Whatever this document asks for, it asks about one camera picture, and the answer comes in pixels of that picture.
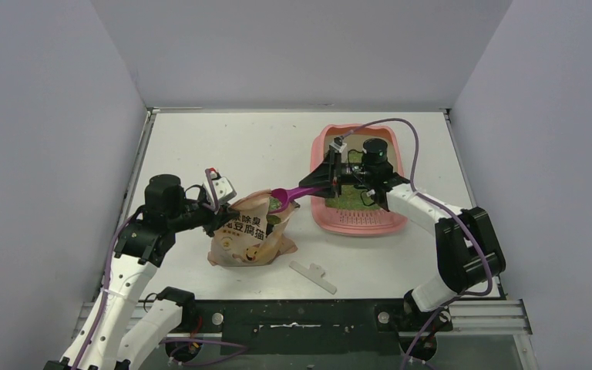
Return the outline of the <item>purple litter scoop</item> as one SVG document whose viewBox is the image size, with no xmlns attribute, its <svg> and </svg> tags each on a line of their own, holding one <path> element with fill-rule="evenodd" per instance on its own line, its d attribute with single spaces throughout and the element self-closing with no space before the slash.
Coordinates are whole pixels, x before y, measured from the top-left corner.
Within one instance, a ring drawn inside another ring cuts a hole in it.
<svg viewBox="0 0 592 370">
<path fill-rule="evenodd" d="M 270 197 L 279 202 L 279 207 L 273 210 L 269 210 L 269 214 L 280 213 L 286 210 L 292 201 L 305 196 L 311 196 L 310 190 L 302 187 L 295 187 L 292 189 L 276 188 L 271 191 Z"/>
</svg>

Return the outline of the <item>beige cat litter bag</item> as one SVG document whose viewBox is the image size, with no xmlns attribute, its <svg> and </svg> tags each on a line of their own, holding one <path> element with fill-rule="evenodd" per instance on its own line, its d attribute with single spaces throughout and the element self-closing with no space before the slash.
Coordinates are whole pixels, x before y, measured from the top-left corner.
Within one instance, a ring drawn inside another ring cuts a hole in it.
<svg viewBox="0 0 592 370">
<path fill-rule="evenodd" d="M 300 205 L 292 202 L 281 212 L 277 205 L 269 190 L 236 201 L 232 208 L 240 215 L 215 232 L 207 255 L 209 263 L 223 267 L 262 266 L 297 251 L 285 230 Z"/>
</svg>

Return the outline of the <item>white bag clip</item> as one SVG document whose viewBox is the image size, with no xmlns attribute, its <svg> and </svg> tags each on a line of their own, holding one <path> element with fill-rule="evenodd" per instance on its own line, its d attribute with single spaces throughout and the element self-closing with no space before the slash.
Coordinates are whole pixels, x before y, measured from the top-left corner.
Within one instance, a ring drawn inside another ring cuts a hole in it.
<svg viewBox="0 0 592 370">
<path fill-rule="evenodd" d="M 311 263 L 308 267 L 305 267 L 297 261 L 291 261 L 289 268 L 329 294 L 336 294 L 337 287 L 325 279 L 325 270 L 320 265 Z"/>
</svg>

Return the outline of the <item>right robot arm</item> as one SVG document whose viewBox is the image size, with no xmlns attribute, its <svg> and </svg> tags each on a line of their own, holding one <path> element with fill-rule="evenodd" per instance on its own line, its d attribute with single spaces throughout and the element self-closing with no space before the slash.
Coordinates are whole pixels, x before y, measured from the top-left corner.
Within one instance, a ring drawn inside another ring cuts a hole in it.
<svg viewBox="0 0 592 370">
<path fill-rule="evenodd" d="M 436 271 L 404 295 L 402 317 L 410 328 L 424 328 L 435 309 L 478 284 L 486 283 L 485 292 L 491 292 L 506 260 L 484 209 L 456 207 L 417 191 L 410 179 L 394 170 L 389 145 L 382 139 L 367 139 L 358 162 L 344 161 L 344 148 L 342 138 L 334 138 L 321 163 L 298 185 L 320 198 L 339 197 L 344 186 L 361 187 L 383 210 L 406 217 L 434 237 Z"/>
</svg>

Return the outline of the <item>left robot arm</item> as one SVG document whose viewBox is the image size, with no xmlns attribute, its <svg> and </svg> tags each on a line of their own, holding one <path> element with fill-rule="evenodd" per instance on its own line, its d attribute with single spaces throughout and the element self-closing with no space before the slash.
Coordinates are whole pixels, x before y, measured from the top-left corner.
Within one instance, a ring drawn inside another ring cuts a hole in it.
<svg viewBox="0 0 592 370">
<path fill-rule="evenodd" d="M 197 322 L 194 295 L 166 287 L 134 325 L 131 317 L 146 286 L 176 243 L 179 232 L 203 229 L 208 236 L 238 216 L 232 183 L 215 169 L 190 199 L 179 177 L 160 174 L 144 190 L 144 202 L 116 232 L 108 250 L 103 285 L 72 344 L 47 369 L 138 369 L 174 329 Z"/>
</svg>

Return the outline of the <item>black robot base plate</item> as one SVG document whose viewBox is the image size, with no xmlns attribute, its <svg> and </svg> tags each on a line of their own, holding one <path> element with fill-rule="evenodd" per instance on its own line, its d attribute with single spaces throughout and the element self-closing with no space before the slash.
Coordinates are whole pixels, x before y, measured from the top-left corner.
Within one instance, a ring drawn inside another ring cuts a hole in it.
<svg viewBox="0 0 592 370">
<path fill-rule="evenodd" d="M 317 300 L 198 299 L 173 335 L 219 335 L 250 355 L 398 355 L 430 318 L 401 298 Z"/>
</svg>

